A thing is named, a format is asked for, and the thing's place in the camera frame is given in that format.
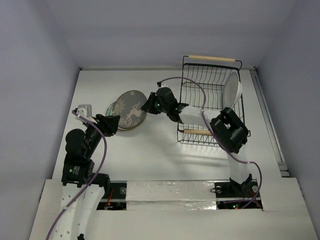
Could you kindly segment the dark grey green plate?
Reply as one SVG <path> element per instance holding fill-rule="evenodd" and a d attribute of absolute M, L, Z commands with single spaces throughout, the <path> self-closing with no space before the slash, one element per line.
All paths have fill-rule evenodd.
<path fill-rule="evenodd" d="M 141 110 L 147 98 L 139 90 L 129 90 L 116 100 L 113 108 L 114 113 L 120 116 L 118 126 L 121 128 L 132 128 L 141 125 L 147 117 L 147 113 Z"/>

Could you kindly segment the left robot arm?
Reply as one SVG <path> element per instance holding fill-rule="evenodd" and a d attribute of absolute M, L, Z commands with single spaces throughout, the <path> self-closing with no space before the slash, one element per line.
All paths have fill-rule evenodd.
<path fill-rule="evenodd" d="M 65 137 L 65 159 L 62 169 L 62 195 L 60 212 L 52 223 L 47 240 L 84 240 L 99 202 L 112 193 L 108 174 L 101 173 L 101 166 L 94 170 L 92 160 L 100 142 L 104 144 L 101 160 L 107 156 L 107 137 L 117 133 L 120 116 L 97 114 L 88 117 L 83 108 L 72 111 L 86 130 L 73 129 Z"/>

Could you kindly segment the mint green flower plate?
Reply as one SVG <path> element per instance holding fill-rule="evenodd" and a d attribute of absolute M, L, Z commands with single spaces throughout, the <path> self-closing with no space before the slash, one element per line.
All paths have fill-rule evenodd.
<path fill-rule="evenodd" d="M 113 103 L 111 103 L 111 104 L 109 105 L 109 107 L 107 108 L 106 113 L 105 113 L 105 116 L 106 116 L 106 117 L 108 117 L 108 116 L 117 116 L 117 114 L 114 113 L 114 107 L 115 107 L 116 103 L 117 103 L 117 102 L 114 101 Z"/>

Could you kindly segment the red teal flower plate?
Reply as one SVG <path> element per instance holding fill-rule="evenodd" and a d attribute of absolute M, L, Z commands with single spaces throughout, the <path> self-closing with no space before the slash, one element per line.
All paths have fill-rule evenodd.
<path fill-rule="evenodd" d="M 117 130 L 118 130 L 119 132 L 129 132 L 129 131 L 133 131 L 133 130 L 137 129 L 139 126 L 140 126 L 140 124 L 135 125 L 135 126 L 130 127 L 130 128 L 122 128 L 122 127 L 118 126 L 118 129 L 117 129 Z"/>

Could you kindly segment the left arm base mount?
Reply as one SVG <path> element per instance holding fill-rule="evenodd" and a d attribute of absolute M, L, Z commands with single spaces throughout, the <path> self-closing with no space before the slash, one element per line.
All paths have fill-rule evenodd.
<path fill-rule="evenodd" d="M 127 182 L 112 181 L 110 190 L 98 203 L 98 211 L 122 211 L 127 209 Z"/>

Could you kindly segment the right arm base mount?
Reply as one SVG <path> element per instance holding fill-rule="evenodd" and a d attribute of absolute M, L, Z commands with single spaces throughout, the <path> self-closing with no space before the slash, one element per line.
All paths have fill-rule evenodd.
<path fill-rule="evenodd" d="M 215 182 L 210 192 L 215 194 L 218 210 L 263 209 L 258 183 L 252 174 L 242 183 L 229 179 Z"/>

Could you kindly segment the white grey bowl plate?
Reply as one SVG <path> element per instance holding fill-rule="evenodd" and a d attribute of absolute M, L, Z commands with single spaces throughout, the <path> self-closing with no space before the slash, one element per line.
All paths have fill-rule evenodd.
<path fill-rule="evenodd" d="M 222 109 L 232 108 L 241 98 L 243 86 L 237 72 L 232 72 L 222 89 Z"/>

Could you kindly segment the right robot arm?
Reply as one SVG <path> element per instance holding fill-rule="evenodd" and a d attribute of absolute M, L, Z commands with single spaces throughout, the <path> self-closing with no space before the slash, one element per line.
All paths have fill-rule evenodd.
<path fill-rule="evenodd" d="M 227 153 L 231 192 L 235 196 L 242 196 L 248 191 L 252 181 L 245 154 L 249 130 L 232 108 L 204 110 L 178 102 L 170 88 L 161 87 L 150 93 L 141 110 L 153 115 L 164 113 L 171 121 L 179 124 L 206 128 Z"/>

